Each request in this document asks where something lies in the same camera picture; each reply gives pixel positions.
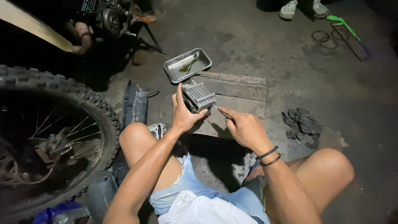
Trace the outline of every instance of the ripped denim shorts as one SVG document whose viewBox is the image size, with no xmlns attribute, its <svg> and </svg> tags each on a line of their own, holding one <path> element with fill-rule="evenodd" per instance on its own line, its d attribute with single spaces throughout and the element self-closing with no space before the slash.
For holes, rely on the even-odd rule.
<svg viewBox="0 0 398 224">
<path fill-rule="evenodd" d="M 228 194 L 211 189 L 196 178 L 189 154 L 183 158 L 178 158 L 178 160 L 182 163 L 182 176 L 178 177 L 172 186 L 154 191 L 149 198 L 149 202 L 155 209 L 155 214 L 163 215 L 167 213 L 177 195 L 183 190 L 190 190 L 196 196 L 203 195 L 210 199 L 217 197 L 232 203 L 258 223 L 270 223 L 262 203 L 263 188 L 266 184 L 263 177 L 256 177 L 239 190 Z"/>
</svg>

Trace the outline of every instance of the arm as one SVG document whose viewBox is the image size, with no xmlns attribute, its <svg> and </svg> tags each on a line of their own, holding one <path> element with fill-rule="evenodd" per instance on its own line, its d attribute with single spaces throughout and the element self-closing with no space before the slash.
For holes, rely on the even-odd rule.
<svg viewBox="0 0 398 224">
<path fill-rule="evenodd" d="M 251 149 L 257 156 L 274 148 L 257 117 L 222 107 L 219 107 L 219 110 L 234 120 L 233 122 L 227 118 L 226 125 L 240 145 Z M 275 151 L 261 159 L 261 162 L 267 164 L 277 157 L 278 153 Z M 281 159 L 270 166 L 263 166 L 263 171 L 283 224 L 321 223 L 315 203 L 296 175 Z"/>
<path fill-rule="evenodd" d="M 172 100 L 174 110 L 172 127 L 130 169 L 117 190 L 103 223 L 139 223 L 138 211 L 156 184 L 174 144 L 207 112 L 207 109 L 199 114 L 189 112 L 182 98 L 181 84 L 177 88 L 177 93 L 172 96 Z"/>
</svg>

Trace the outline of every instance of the oil residue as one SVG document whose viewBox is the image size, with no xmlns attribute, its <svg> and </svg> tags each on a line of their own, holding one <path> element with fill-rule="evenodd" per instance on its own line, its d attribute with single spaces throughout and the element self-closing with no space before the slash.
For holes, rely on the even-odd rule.
<svg viewBox="0 0 398 224">
<path fill-rule="evenodd" d="M 182 68 L 179 69 L 179 71 L 180 71 L 180 72 L 186 72 L 186 71 L 188 71 L 188 67 L 189 67 L 189 64 L 190 64 L 190 63 L 191 63 L 191 62 L 189 62 L 188 64 L 184 65 Z"/>
</svg>

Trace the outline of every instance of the white cloth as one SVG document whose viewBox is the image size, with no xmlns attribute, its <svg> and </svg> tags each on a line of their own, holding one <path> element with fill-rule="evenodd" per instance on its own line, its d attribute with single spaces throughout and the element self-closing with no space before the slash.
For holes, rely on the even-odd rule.
<svg viewBox="0 0 398 224">
<path fill-rule="evenodd" d="M 192 191 L 181 191 L 168 213 L 158 218 L 159 224 L 257 224 L 244 211 L 220 198 L 197 197 Z"/>
</svg>

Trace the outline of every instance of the knee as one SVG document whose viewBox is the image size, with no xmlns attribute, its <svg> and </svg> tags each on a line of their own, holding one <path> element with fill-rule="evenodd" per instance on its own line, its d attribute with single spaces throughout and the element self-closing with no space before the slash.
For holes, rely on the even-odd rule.
<svg viewBox="0 0 398 224">
<path fill-rule="evenodd" d="M 354 179 L 354 167 L 343 153 L 332 148 L 323 148 L 315 151 L 313 156 L 317 160 L 318 167 L 328 175 L 336 176 L 346 184 Z"/>
<path fill-rule="evenodd" d="M 141 122 L 133 122 L 129 124 L 123 131 L 120 133 L 119 141 L 124 141 L 126 138 L 139 138 L 142 133 L 145 131 L 149 131 L 148 127 Z"/>
</svg>

